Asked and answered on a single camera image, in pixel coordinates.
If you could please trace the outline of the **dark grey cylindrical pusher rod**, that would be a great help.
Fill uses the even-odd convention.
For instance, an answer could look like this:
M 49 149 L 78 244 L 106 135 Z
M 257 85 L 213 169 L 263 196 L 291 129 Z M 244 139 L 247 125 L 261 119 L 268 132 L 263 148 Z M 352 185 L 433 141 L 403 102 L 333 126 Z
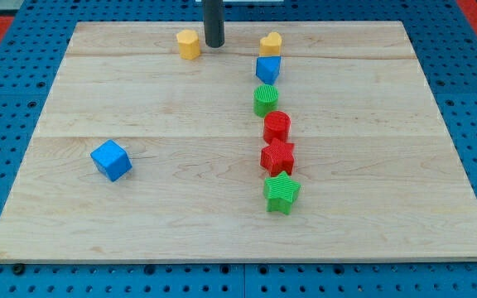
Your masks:
M 202 10 L 205 44 L 219 48 L 224 44 L 224 1 L 203 0 Z

